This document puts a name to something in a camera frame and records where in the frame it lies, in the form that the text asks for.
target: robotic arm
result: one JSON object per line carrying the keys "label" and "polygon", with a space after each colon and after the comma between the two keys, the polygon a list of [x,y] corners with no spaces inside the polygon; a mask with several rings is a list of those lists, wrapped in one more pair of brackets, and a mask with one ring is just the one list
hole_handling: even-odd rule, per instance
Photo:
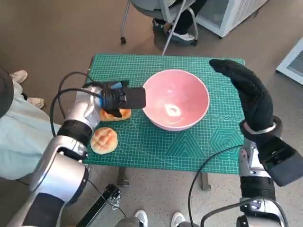
{"label": "robotic arm", "polygon": [[210,60],[216,72],[231,79],[239,92],[245,120],[240,123],[244,145],[239,152],[242,198],[259,197],[241,207],[238,227],[287,227],[276,205],[274,182],[285,186],[303,176],[303,158],[281,137],[282,122],[273,115],[269,92],[254,72],[231,60]]}
{"label": "robotic arm", "polygon": [[30,184],[30,196],[8,227],[55,227],[63,207],[77,201],[89,178],[82,161],[86,145],[99,123],[101,108],[145,107],[143,87],[128,88],[128,82],[90,83],[84,88],[102,98],[77,92],[76,100],[58,134],[38,163]]}

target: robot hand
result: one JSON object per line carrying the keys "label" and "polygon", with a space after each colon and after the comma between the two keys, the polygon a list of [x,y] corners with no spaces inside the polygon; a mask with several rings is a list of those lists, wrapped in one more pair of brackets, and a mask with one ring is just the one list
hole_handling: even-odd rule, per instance
{"label": "robot hand", "polygon": [[261,80],[245,66],[231,60],[212,59],[209,64],[232,81],[239,92],[245,121],[255,132],[274,125],[273,102]]}

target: black cable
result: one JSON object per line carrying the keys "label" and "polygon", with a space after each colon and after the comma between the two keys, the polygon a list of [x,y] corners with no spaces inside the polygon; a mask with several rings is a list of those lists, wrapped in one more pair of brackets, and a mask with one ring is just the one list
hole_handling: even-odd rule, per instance
{"label": "black cable", "polygon": [[247,204],[251,201],[260,200],[260,199],[272,201],[278,207],[279,211],[281,212],[282,218],[284,219],[284,222],[285,222],[285,227],[288,227],[288,221],[287,221],[286,215],[285,215],[284,211],[282,210],[282,207],[279,205],[279,203],[277,201],[271,199],[271,198],[266,198],[266,197],[262,197],[262,196],[257,196],[257,197],[254,197],[254,198],[242,201],[242,202],[238,202],[238,203],[235,203],[235,204],[231,204],[231,205],[228,205],[228,206],[225,206],[225,207],[215,209],[215,210],[209,212],[208,214],[204,215],[204,217],[201,219],[200,227],[204,227],[204,223],[205,223],[206,219],[208,219],[209,217],[211,217],[214,214],[217,214],[217,213],[220,213],[222,211],[226,211],[226,210],[229,210],[229,209],[232,209],[232,208],[244,206],[245,204]]}
{"label": "black cable", "polygon": [[[76,75],[76,74],[80,74],[80,75],[86,76],[86,77],[89,78],[91,81],[93,81],[92,78],[91,78],[88,74],[86,74],[86,73],[84,73],[84,72],[78,72],[78,71],[70,72],[69,74],[67,74],[66,76],[64,76],[64,78],[61,80],[61,82],[60,82],[60,84],[59,84],[59,88],[58,88],[58,93],[61,92],[61,88],[62,88],[62,85],[63,85],[63,83],[65,82],[65,80],[66,80],[68,77],[70,77],[70,76],[72,76],[72,75]],[[63,118],[65,118],[65,113],[64,113],[63,107],[62,107],[62,105],[61,105],[61,99],[60,99],[60,97],[58,97],[58,103],[59,103],[59,108],[60,108],[60,110],[61,110],[61,113],[62,113],[62,115],[63,115]]]}
{"label": "black cable", "polygon": [[23,181],[21,181],[21,180],[19,180],[19,179],[16,179],[16,181],[19,182],[19,183],[21,183],[21,184],[23,184],[23,185],[25,185],[25,186],[29,186],[28,183],[25,183],[25,182],[23,182]]}
{"label": "black cable", "polygon": [[99,191],[99,189],[96,187],[96,185],[95,185],[92,181],[90,181],[90,179],[88,179],[88,182],[91,183],[91,185],[97,190],[97,192],[101,195],[101,197],[105,200],[106,203],[108,203],[109,205],[111,205],[111,206],[113,206],[113,207],[116,207],[117,209],[119,209],[119,210],[121,211],[121,213],[123,213],[123,215],[124,215],[125,218],[127,217],[126,214],[124,213],[124,211],[123,211],[120,207],[118,207],[118,206],[116,206],[116,205],[110,203],[109,201],[107,201],[107,200],[103,197],[102,193]]}
{"label": "black cable", "polygon": [[54,112],[55,103],[56,103],[57,99],[58,99],[62,94],[66,93],[66,92],[70,92],[70,91],[81,91],[81,92],[90,94],[90,95],[92,95],[92,96],[96,96],[96,97],[102,98],[101,95],[96,94],[96,93],[94,93],[94,92],[90,92],[90,91],[84,90],[84,89],[82,89],[82,88],[68,88],[68,89],[64,89],[64,90],[58,92],[58,93],[56,94],[56,96],[53,98],[52,104],[51,104],[51,108],[50,108],[50,122],[51,122],[51,128],[52,128],[52,133],[53,133],[53,136],[54,136],[54,137],[56,136],[55,128],[54,128],[54,125],[53,125],[53,112]]}
{"label": "black cable", "polygon": [[197,173],[196,173],[196,175],[195,175],[195,177],[194,177],[194,179],[193,179],[193,182],[191,183],[191,186],[190,186],[190,189],[189,189],[189,193],[188,193],[188,201],[187,201],[187,204],[188,204],[189,220],[190,220],[190,224],[191,224],[192,227],[194,227],[194,221],[193,221],[193,217],[192,217],[192,214],[191,214],[190,199],[191,199],[191,194],[192,194],[192,191],[193,191],[193,188],[194,188],[194,184],[195,184],[195,182],[196,182],[196,179],[197,179],[199,173],[200,173],[201,170],[206,166],[206,164],[207,164],[210,160],[212,160],[214,157],[216,157],[217,155],[219,155],[219,154],[221,154],[221,153],[223,153],[223,152],[226,152],[226,151],[228,151],[228,150],[231,150],[231,149],[234,149],[234,148],[241,147],[241,146],[242,146],[242,144],[241,144],[241,145],[234,146],[234,147],[231,147],[231,148],[227,148],[227,149],[225,149],[225,150],[221,150],[221,151],[219,151],[219,152],[217,152],[217,153],[211,155],[211,156],[210,156],[210,157],[201,165],[201,167],[200,167],[199,170],[197,171]]}

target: bowl rim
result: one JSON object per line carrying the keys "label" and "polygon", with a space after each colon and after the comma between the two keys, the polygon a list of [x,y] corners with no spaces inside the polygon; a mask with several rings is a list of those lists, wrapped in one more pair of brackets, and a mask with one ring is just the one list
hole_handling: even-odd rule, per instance
{"label": "bowl rim", "polygon": [[202,86],[204,86],[204,88],[205,88],[205,90],[206,90],[206,93],[207,93],[207,107],[206,107],[205,112],[202,114],[201,117],[198,118],[198,120],[194,121],[194,122],[191,123],[191,124],[184,125],[184,126],[170,126],[170,127],[167,127],[167,126],[165,126],[165,125],[163,125],[163,124],[160,124],[159,122],[155,121],[154,119],[152,119],[152,118],[146,113],[145,108],[143,108],[142,110],[143,110],[144,114],[151,120],[152,123],[156,122],[158,125],[160,125],[160,126],[163,127],[163,128],[171,128],[171,129],[182,129],[182,128],[187,128],[187,129],[188,129],[188,128],[194,126],[195,124],[197,124],[197,123],[198,123],[198,122],[207,114],[208,109],[209,109],[209,105],[210,105],[210,96],[209,96],[208,89],[207,89],[206,85],[203,83],[203,81],[202,81],[199,77],[195,76],[194,74],[192,74],[192,73],[190,73],[190,72],[188,72],[188,71],[185,71],[185,70],[178,70],[178,69],[162,70],[162,71],[159,71],[159,72],[153,74],[153,75],[152,75],[151,77],[149,77],[149,78],[147,79],[147,81],[143,84],[143,88],[145,88],[146,83],[147,83],[150,79],[152,79],[154,76],[156,76],[157,74],[166,72],[166,71],[182,71],[182,72],[186,72],[187,74],[189,74],[189,75],[195,77],[196,79],[198,79],[198,81],[200,81],[200,83],[202,84]]}

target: gray floor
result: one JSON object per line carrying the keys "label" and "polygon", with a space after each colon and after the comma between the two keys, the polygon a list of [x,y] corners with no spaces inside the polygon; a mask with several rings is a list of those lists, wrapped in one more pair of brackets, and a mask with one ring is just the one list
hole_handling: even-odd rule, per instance
{"label": "gray floor", "polygon": [[[0,3],[0,64],[13,72],[25,69],[29,78],[22,84],[30,96],[41,96],[49,113],[51,99],[62,76],[71,70],[86,71],[94,53],[160,54],[164,38],[152,33],[151,19],[132,7],[126,24],[127,45],[120,45],[120,23],[125,0],[2,0]],[[275,68],[302,37],[303,2],[271,0],[256,18],[250,17],[224,39],[199,27],[198,46],[171,44],[167,54],[210,57],[240,57],[253,69],[270,91],[275,114],[284,123],[283,138],[303,153],[303,88]],[[73,78],[66,87],[80,86],[84,79]],[[74,96],[65,96],[66,108]],[[59,112],[55,115],[62,122]],[[188,218],[187,193],[194,173],[129,169],[131,188],[123,190],[122,208],[128,216],[145,209],[150,226],[169,226],[175,211]],[[92,181],[103,189],[115,182],[117,168],[95,166]],[[208,211],[237,202],[239,177],[210,175],[212,191],[193,192],[194,220],[200,223]],[[27,189],[16,182],[0,181],[0,226],[12,217],[26,199]],[[303,180],[286,188],[277,188],[290,226],[303,223]],[[89,209],[97,193],[88,185],[79,202],[63,214],[62,223],[73,225]],[[207,226],[235,226],[238,209],[218,214]],[[95,227],[113,226],[121,214],[107,208],[95,221]]]}

